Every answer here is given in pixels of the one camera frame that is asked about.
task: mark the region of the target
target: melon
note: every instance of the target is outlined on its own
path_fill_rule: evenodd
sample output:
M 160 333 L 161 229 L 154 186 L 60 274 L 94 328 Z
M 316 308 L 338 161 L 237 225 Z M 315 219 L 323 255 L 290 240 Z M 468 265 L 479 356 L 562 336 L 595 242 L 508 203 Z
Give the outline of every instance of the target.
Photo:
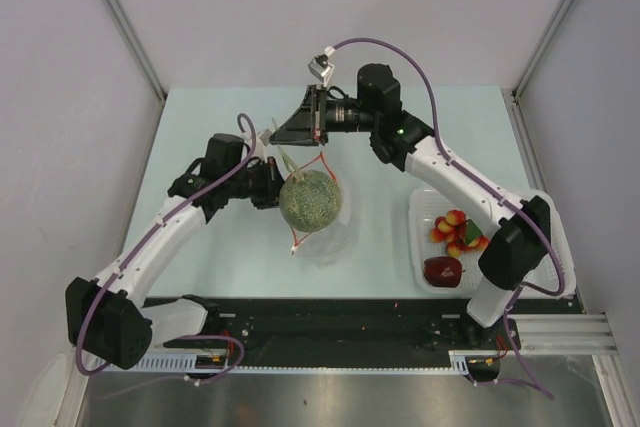
M 298 171 L 280 190 L 280 212 L 300 232 L 317 232 L 340 213 L 342 194 L 335 180 L 317 170 Z

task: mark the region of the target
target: cable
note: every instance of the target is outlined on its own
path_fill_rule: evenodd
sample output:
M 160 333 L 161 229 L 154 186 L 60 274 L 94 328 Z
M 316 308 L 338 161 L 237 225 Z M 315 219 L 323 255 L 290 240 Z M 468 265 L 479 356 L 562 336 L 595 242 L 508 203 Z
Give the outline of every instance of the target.
M 221 370 L 220 372 L 213 374 L 211 377 L 207 379 L 200 379 L 192 382 L 196 387 L 204 384 L 211 384 L 213 382 L 217 382 L 218 380 L 226 376 L 229 372 L 231 372 L 233 369 L 235 369 L 238 365 L 240 365 L 240 363 L 244 359 L 244 354 L 245 354 L 244 345 L 238 339 L 228 335 L 187 335 L 185 337 L 180 337 L 180 339 L 181 340 L 226 340 L 229 344 L 231 345 L 235 344 L 239 348 L 238 358 L 233 364 L 229 365 L 228 367 Z M 96 399 L 110 400 L 110 399 L 113 399 L 114 397 L 119 397 L 121 395 L 128 394 L 130 392 L 136 391 L 143 387 L 148 387 L 149 385 L 165 382 L 167 380 L 179 380 L 179 379 L 189 381 L 188 375 L 164 375 L 162 377 L 156 377 L 155 379 L 141 382 L 131 387 L 126 387 L 124 389 L 118 390 L 111 394 L 96 396 Z
M 140 242 L 138 242 L 131 249 L 129 254 L 122 261 L 122 263 L 120 264 L 120 274 L 124 272 L 127 267 L 129 267 L 129 264 L 131 264 L 131 261 L 135 258 L 135 256 L 140 253 L 140 251 L 144 248 L 147 242 L 149 242 L 149 240 L 154 236 L 154 234 L 156 234 L 156 232 L 158 232 L 162 228 L 162 224 L 166 224 L 171 218 L 173 218 L 178 212 L 184 209 L 187 205 L 190 205 L 194 200 L 199 199 L 203 195 L 206 195 L 207 193 L 211 192 L 213 189 L 218 187 L 223 182 L 229 180 L 236 173 L 238 173 L 238 171 L 242 169 L 247 164 L 247 162 L 249 162 L 251 157 L 253 157 L 253 154 L 255 153 L 255 150 L 256 150 L 256 144 L 257 144 L 256 129 L 253 125 L 253 122 L 251 121 L 251 119 L 247 114 L 238 114 L 237 120 L 238 120 L 238 127 L 242 132 L 245 132 L 244 126 L 242 125 L 242 121 L 245 121 L 248 124 L 249 130 L 251 131 L 251 148 L 249 149 L 249 152 L 247 153 L 247 155 L 238 163 L 238 165 L 236 165 L 229 172 L 224 174 L 215 182 L 199 190 L 198 192 L 190 196 L 188 199 L 185 199 L 180 204 L 178 204 L 175 208 L 169 211 L 168 214 L 162 217 L 162 220 L 163 220 L 162 223 L 155 223 L 153 227 L 151 227 L 151 229 L 149 229 L 149 231 L 144 235 L 144 237 L 142 237 L 142 240 L 140 240 Z M 104 283 L 102 288 L 98 291 L 98 293 L 94 297 L 93 302 L 91 302 L 91 305 L 87 310 L 87 314 L 85 315 L 84 320 L 82 321 L 82 325 L 80 327 L 80 333 L 78 334 L 78 340 L 76 342 L 75 360 L 76 360 L 76 367 L 78 368 L 80 373 L 83 375 L 89 376 L 89 375 L 97 374 L 98 372 L 103 371 L 109 366 L 109 363 L 105 362 L 104 364 L 100 365 L 99 367 L 96 367 L 93 370 L 88 370 L 85 367 L 84 362 L 82 360 L 82 346 L 84 345 L 84 341 L 87 336 L 87 331 L 89 330 L 89 324 L 91 323 L 91 320 L 95 315 L 95 312 L 98 308 L 98 305 L 100 304 L 100 301 L 102 300 L 106 292 L 109 290 L 109 287 L 111 287 L 111 285 L 113 285 L 113 283 L 118 279 L 120 274 L 117 274 L 117 273 L 111 274 L 111 276 L 107 279 L 107 281 Z
M 564 289 L 565 289 L 565 286 L 566 286 L 566 281 L 565 281 L 565 278 L 564 278 L 564 271 L 562 270 L 562 262 L 560 261 L 560 258 L 558 257 L 558 255 L 553 250 L 553 247 L 552 247 L 551 243 L 549 242 L 549 240 L 547 239 L 546 235 L 544 235 L 544 232 L 542 232 L 540 227 L 538 227 L 536 225 L 536 223 L 527 214 L 522 212 L 522 210 L 520 208 L 518 208 L 516 205 L 514 205 L 511 201 L 509 201 L 508 199 L 505 199 L 504 196 L 501 195 L 500 192 L 498 192 L 498 190 L 494 189 L 491 185 L 489 185 L 483 179 L 478 177 L 475 173 L 473 173 L 472 171 L 467 169 L 464 165 L 456 162 L 451 157 L 451 155 L 449 155 L 449 152 L 447 152 L 447 149 L 445 148 L 444 143 L 442 142 L 442 137 L 440 136 L 440 124 L 438 122 L 438 111 L 437 111 L 437 108 L 436 108 L 436 97 L 435 97 L 435 94 L 433 93 L 433 88 L 431 87 L 431 83 L 429 82 L 429 79 L 427 78 L 427 75 L 424 73 L 424 71 L 422 70 L 420 65 L 418 65 L 418 63 L 415 60 L 413 60 L 413 58 L 411 58 L 411 56 L 409 56 L 409 54 L 407 54 L 403 50 L 399 49 L 398 47 L 396 47 L 396 46 L 394 46 L 392 44 L 389 44 L 388 42 L 384 42 L 384 41 L 378 40 L 378 39 L 373 39 L 373 38 L 370 38 L 370 37 L 354 37 L 354 38 L 351 38 L 351 39 L 346 39 L 346 40 L 343 40 L 342 42 L 338 42 L 336 45 L 333 46 L 333 48 L 335 50 L 338 50 L 338 49 L 340 49 L 340 48 L 342 48 L 342 47 L 344 47 L 346 45 L 356 44 L 356 43 L 368 43 L 368 44 L 375 44 L 375 45 L 379 45 L 381 47 L 385 47 L 385 48 L 387 48 L 389 50 L 392 50 L 396 54 L 400 55 L 407 62 L 409 62 L 411 64 L 411 66 L 416 70 L 416 72 L 418 72 L 418 75 L 420 76 L 420 78 L 422 79 L 422 82 L 424 83 L 425 87 L 427 88 L 427 92 L 429 94 L 429 101 L 431 102 L 431 115 L 432 115 L 432 118 L 433 118 L 434 138 L 435 138 L 435 141 L 436 141 L 436 146 L 438 147 L 438 151 L 440 152 L 442 157 L 447 162 L 449 162 L 450 165 L 453 165 L 456 169 L 458 169 L 460 172 L 462 172 L 464 175 L 466 175 L 468 178 L 470 178 L 476 184 L 478 184 L 480 187 L 482 187 L 493 198 L 495 198 L 499 202 L 502 202 L 504 205 L 507 206 L 507 208 L 512 210 L 518 217 L 520 217 L 522 220 L 524 220 L 524 222 L 535 232 L 535 234 L 540 239 L 540 242 L 542 243 L 542 245 L 544 245 L 545 249 L 549 253 L 549 256 L 551 257 L 551 261 L 553 262 L 553 266 L 554 266 L 555 271 L 556 271 L 556 275 L 558 277 L 558 288 L 555 291 L 551 291 L 551 290 L 542 288 L 540 286 L 531 284 L 529 282 L 522 282 L 521 286 L 518 287 L 516 289 L 516 291 L 514 292 L 513 297 L 511 298 L 511 300 L 507 304 L 507 307 L 505 308 L 505 311 L 504 311 L 503 316 L 502 316 L 503 324 L 504 324 L 505 329 L 506 329 L 506 331 L 508 333 L 509 332 L 509 329 L 508 329 L 508 327 L 509 327 L 508 313 L 511 310 L 511 308 L 513 307 L 513 305 L 515 304 L 516 300 L 518 300 L 518 297 L 520 296 L 520 293 L 522 292 L 523 287 L 529 287 L 529 288 L 531 288 L 533 290 L 537 290 L 538 292 L 542 292 L 542 293 L 544 293 L 546 295 L 550 295 L 552 297 L 556 297 L 556 296 L 562 295 L 564 293 Z M 501 379 L 501 380 L 497 380 L 497 381 L 490 382 L 490 383 L 491 384 L 503 383 L 503 384 L 527 385 L 529 387 L 535 388 L 536 390 L 539 390 L 544 395 L 546 395 L 549 399 L 554 400 L 555 397 L 553 396 L 553 394 L 551 392 L 549 392 L 544 386 L 542 386 L 542 384 L 537 379 L 535 374 L 531 371 L 529 366 L 526 364 L 526 362 L 524 361 L 524 358 L 522 357 L 522 354 L 520 353 L 518 347 L 515 345 L 515 342 L 513 341 L 511 336 L 507 335 L 507 337 L 509 339 L 509 343 L 511 344 L 511 349 L 516 354 L 516 357 L 518 358 L 518 361 L 520 362 L 520 365 L 522 366 L 522 369 L 527 373 L 527 375 L 529 376 L 529 378 L 532 380 L 533 383 L 530 383 L 530 382 L 527 382 L 527 381 L 524 381 L 524 380 L 520 380 L 520 379 Z

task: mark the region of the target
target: light blue table surface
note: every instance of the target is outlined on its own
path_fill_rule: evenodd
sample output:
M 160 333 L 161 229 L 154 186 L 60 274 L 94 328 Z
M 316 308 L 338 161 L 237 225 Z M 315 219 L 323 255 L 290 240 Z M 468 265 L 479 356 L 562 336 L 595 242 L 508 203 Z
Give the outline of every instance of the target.
M 500 89 L 436 87 L 435 93 L 447 144 L 500 185 L 529 188 Z M 303 94 L 304 87 L 171 90 L 127 245 L 152 221 L 173 180 L 204 154 L 209 137 L 237 133 L 239 112 L 248 114 L 259 130 L 271 125 L 272 117 L 282 123 Z M 405 109 L 431 124 L 424 89 L 404 88 L 402 98 Z M 269 149 L 278 157 L 275 147 Z M 303 147 L 287 151 L 300 162 L 319 152 Z M 324 152 L 353 200 L 348 246 L 337 259 L 322 265 L 308 256 L 292 256 L 291 231 L 278 209 L 258 211 L 248 200 L 232 200 L 178 253 L 151 295 L 429 297 L 414 279 L 407 227 L 409 195 L 424 183 L 381 164 L 368 134 L 330 134 Z

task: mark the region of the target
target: white basket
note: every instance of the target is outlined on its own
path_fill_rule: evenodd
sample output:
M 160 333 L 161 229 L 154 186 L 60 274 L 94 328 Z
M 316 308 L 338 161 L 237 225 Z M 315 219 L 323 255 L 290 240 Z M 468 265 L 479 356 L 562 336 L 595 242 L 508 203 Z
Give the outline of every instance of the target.
M 551 207 L 551 245 L 560 257 L 562 269 L 564 271 L 566 287 L 563 295 L 572 294 L 576 288 L 576 276 L 573 268 L 573 260 L 569 251 L 569 244 L 562 227 L 562 221 L 551 198 L 545 193 L 537 190 L 530 190 L 524 193 L 518 192 L 525 199 L 539 195 Z M 434 227 L 436 217 L 445 215 L 449 210 L 456 207 L 449 202 L 442 194 L 433 189 L 418 189 L 411 194 L 409 200 L 409 237 L 411 239 L 411 260 L 416 282 L 431 294 L 446 295 L 448 297 L 470 298 L 478 288 L 482 279 L 482 272 L 478 267 L 478 259 L 481 253 L 477 251 L 463 252 L 458 260 L 462 263 L 462 279 L 460 285 L 455 288 L 434 287 L 429 284 L 423 276 L 423 263 L 431 257 L 447 255 L 445 243 L 434 244 L 427 237 L 429 231 Z M 542 259 L 538 267 L 529 272 L 525 280 L 533 284 L 544 287 L 548 290 L 558 288 L 558 276 L 555 268 L 547 255 Z M 526 288 L 522 292 L 521 298 L 546 297 L 544 294 Z

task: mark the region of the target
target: purple cable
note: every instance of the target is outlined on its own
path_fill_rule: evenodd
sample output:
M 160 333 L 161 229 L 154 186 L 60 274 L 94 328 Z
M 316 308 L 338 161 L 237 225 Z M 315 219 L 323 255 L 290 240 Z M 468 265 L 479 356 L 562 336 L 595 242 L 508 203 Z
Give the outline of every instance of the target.
M 217 382 L 218 380 L 220 380 L 221 378 L 229 374 L 229 372 L 235 369 L 238 365 L 240 365 L 240 363 L 244 359 L 244 345 L 242 344 L 242 342 L 240 342 L 238 339 L 234 337 L 229 337 L 226 335 L 187 335 L 185 337 L 180 337 L 180 339 L 181 340 L 226 340 L 227 342 L 233 342 L 234 344 L 236 344 L 240 350 L 240 355 L 238 356 L 238 358 L 233 364 L 229 365 L 228 367 L 221 370 L 220 372 L 213 374 L 213 377 L 210 377 L 208 379 L 201 379 L 199 385 L 211 384 L 213 382 Z M 111 394 L 96 396 L 96 399 L 110 400 L 110 399 L 113 399 L 114 397 L 119 397 L 121 395 L 128 394 L 130 392 L 141 389 L 143 387 L 148 387 L 149 385 L 165 382 L 167 380 L 178 380 L 178 379 L 187 380 L 182 375 L 165 375 L 162 377 L 156 377 L 155 379 L 147 380 L 145 382 L 141 382 L 131 387 L 126 387 L 122 390 L 118 390 L 117 392 L 113 392 Z
M 503 196 L 500 194 L 500 192 L 498 192 L 496 189 L 491 187 L 491 185 L 489 185 L 483 179 L 478 177 L 475 173 L 473 173 L 472 171 L 467 169 L 464 165 L 459 164 L 458 162 L 456 162 L 454 159 L 452 159 L 451 155 L 449 155 L 449 153 L 447 152 L 447 149 L 445 148 L 445 146 L 444 146 L 444 144 L 442 142 L 442 137 L 440 136 L 440 125 L 438 123 L 438 111 L 436 109 L 436 97 L 435 97 L 435 94 L 433 93 L 433 89 L 431 88 L 431 82 L 429 82 L 429 79 L 427 78 L 427 75 L 424 73 L 424 71 L 418 65 L 418 63 L 415 60 L 413 60 L 411 58 L 411 56 L 409 56 L 409 54 L 407 54 L 403 50 L 399 49 L 395 45 L 389 44 L 388 42 L 384 42 L 382 40 L 372 39 L 370 37 L 354 37 L 354 38 L 351 38 L 351 39 L 343 40 L 342 42 L 338 42 L 336 45 L 334 45 L 333 48 L 335 50 L 338 50 L 341 47 L 344 47 L 346 45 L 356 44 L 356 43 L 376 44 L 376 45 L 380 45 L 382 47 L 386 47 L 387 49 L 392 50 L 396 54 L 398 54 L 401 57 L 403 57 L 407 62 L 409 62 L 411 64 L 411 66 L 416 70 L 416 72 L 418 72 L 418 75 L 420 75 L 420 78 L 422 79 L 422 82 L 424 83 L 425 87 L 427 88 L 427 92 L 429 93 L 429 101 L 431 102 L 431 115 L 432 115 L 432 118 L 433 118 L 434 137 L 435 137 L 436 145 L 437 145 L 438 150 L 440 151 L 440 154 L 442 155 L 442 157 L 444 159 L 446 159 L 446 161 L 449 162 L 451 165 L 453 165 L 456 169 L 458 169 L 460 172 L 462 172 L 464 175 L 466 175 L 468 178 L 470 178 L 476 184 L 478 184 L 480 187 L 482 187 L 485 191 L 487 191 L 493 198 L 495 198 L 499 202 L 503 202 L 504 205 L 507 206 L 507 208 L 512 210 L 516 215 L 518 215 L 522 220 L 524 220 L 526 222 L 526 224 L 536 233 L 536 235 L 540 239 L 540 242 L 542 242 L 542 245 L 544 245 L 545 249 L 549 253 L 549 256 L 551 257 L 551 261 L 553 262 L 553 266 L 554 266 L 555 271 L 556 271 L 556 275 L 558 277 L 558 289 L 555 290 L 555 291 L 551 291 L 551 290 L 547 290 L 547 289 L 545 289 L 543 287 L 539 287 L 537 285 L 531 284 L 529 282 L 522 282 L 521 286 L 516 289 L 515 293 L 513 294 L 513 297 L 511 298 L 511 300 L 507 304 L 507 307 L 505 308 L 504 314 L 502 316 L 502 321 L 503 321 L 503 324 L 505 326 L 505 330 L 506 330 L 506 332 L 509 332 L 508 312 L 511 310 L 513 305 L 516 303 L 516 300 L 518 300 L 518 297 L 520 296 L 523 287 L 529 287 L 529 288 L 531 288 L 533 290 L 537 290 L 538 292 L 542 292 L 542 293 L 544 293 L 546 295 L 550 295 L 550 296 L 553 296 L 553 297 L 561 295 L 561 294 L 564 293 L 566 282 L 565 282 L 564 271 L 562 270 L 562 263 L 560 261 L 560 258 L 558 257 L 558 255 L 553 250 L 553 247 L 552 247 L 551 243 L 549 242 L 549 240 L 547 239 L 547 237 L 544 235 L 544 232 L 542 232 L 540 227 L 538 227 L 536 225 L 536 223 L 527 214 L 522 212 L 522 210 L 519 209 L 512 202 L 510 202 L 509 200 L 503 198 Z M 527 373 L 527 375 L 533 381 L 533 383 L 530 383 L 530 382 L 527 382 L 527 381 L 524 381 L 524 380 L 520 380 L 520 379 L 501 379 L 501 380 L 498 380 L 497 383 L 527 385 L 529 387 L 533 387 L 533 388 L 539 390 L 544 395 L 546 395 L 549 399 L 554 400 L 555 397 L 553 396 L 553 394 L 551 392 L 549 392 L 549 390 L 547 390 L 544 386 L 542 386 L 542 384 L 537 379 L 537 377 L 535 376 L 533 371 L 526 364 L 524 358 L 522 357 L 522 354 L 518 350 L 518 347 L 515 345 L 515 342 L 513 341 L 511 336 L 507 335 L 507 337 L 509 338 L 509 342 L 511 344 L 511 348 L 514 351 L 514 353 L 516 354 L 516 357 L 518 358 L 518 361 L 520 362 L 520 365 L 522 366 L 522 369 Z
M 249 160 L 251 160 L 251 157 L 253 157 L 253 154 L 254 154 L 254 152 L 256 150 L 256 143 L 257 143 L 256 129 L 255 129 L 254 125 L 253 125 L 253 122 L 251 122 L 251 119 L 249 118 L 249 116 L 247 114 L 238 114 L 238 119 L 237 120 L 238 120 L 238 127 L 240 128 L 240 130 L 242 132 L 245 131 L 245 129 L 244 129 L 243 125 L 242 125 L 242 120 L 244 120 L 249 125 L 249 130 L 251 131 L 251 148 L 249 149 L 249 152 L 247 153 L 247 155 L 238 163 L 238 165 L 236 165 L 233 169 L 231 169 L 225 175 L 223 175 L 222 177 L 220 177 L 219 179 L 217 179 L 215 182 L 213 182 L 212 184 L 208 185 L 204 189 L 199 190 L 198 192 L 193 194 L 191 197 L 189 197 L 188 199 L 185 199 L 183 202 L 181 202 L 177 207 L 172 209 L 168 214 L 166 214 L 162 218 L 162 220 L 165 223 L 167 221 L 169 221 L 171 218 L 173 218 L 173 216 L 175 216 L 178 212 L 180 212 L 182 209 L 184 209 L 187 205 L 190 205 L 194 200 L 196 200 L 196 199 L 202 197 L 203 195 L 211 192 L 213 189 L 218 187 L 220 184 L 222 184 L 223 182 L 226 182 L 227 180 L 229 180 L 236 173 L 238 173 L 238 171 L 240 169 L 242 169 L 247 164 L 247 162 L 249 162 Z M 147 244 L 147 242 L 149 242 L 149 240 L 153 237 L 153 235 L 156 232 L 158 232 L 158 230 L 160 230 L 161 228 L 162 228 L 162 226 L 159 223 L 155 224 L 144 235 L 142 240 L 140 240 L 140 242 L 138 242 L 131 249 L 131 252 L 129 252 L 129 254 L 125 257 L 125 259 L 120 264 L 120 272 L 121 273 L 125 271 L 125 269 L 129 266 L 131 261 L 135 258 L 135 256 L 140 253 L 140 251 L 144 248 L 144 246 Z M 98 308 L 98 305 L 100 304 L 100 301 L 104 297 L 104 295 L 107 292 L 107 290 L 109 290 L 109 287 L 111 287 L 111 285 L 118 279 L 118 277 L 119 277 L 119 275 L 117 273 L 111 274 L 111 277 L 109 277 L 109 279 L 107 279 L 107 281 L 104 283 L 102 288 L 98 291 L 98 294 L 93 299 L 93 302 L 91 303 L 91 305 L 89 306 L 89 309 L 87 310 L 87 315 L 85 315 L 84 320 L 82 321 L 82 326 L 80 327 L 80 333 L 78 334 L 78 340 L 76 342 L 76 352 L 75 352 L 76 367 L 78 368 L 78 370 L 80 371 L 80 373 L 82 375 L 97 374 L 98 372 L 103 371 L 104 369 L 106 369 L 109 366 L 109 363 L 105 362 L 104 364 L 100 365 L 99 367 L 96 367 L 93 370 L 88 370 L 85 367 L 84 362 L 82 361 L 82 346 L 84 345 L 84 341 L 85 341 L 85 339 L 87 337 L 87 331 L 89 330 L 89 324 L 91 323 L 91 319 L 93 319 L 93 316 L 94 316 L 94 314 L 95 314 L 95 312 L 96 312 L 96 310 Z

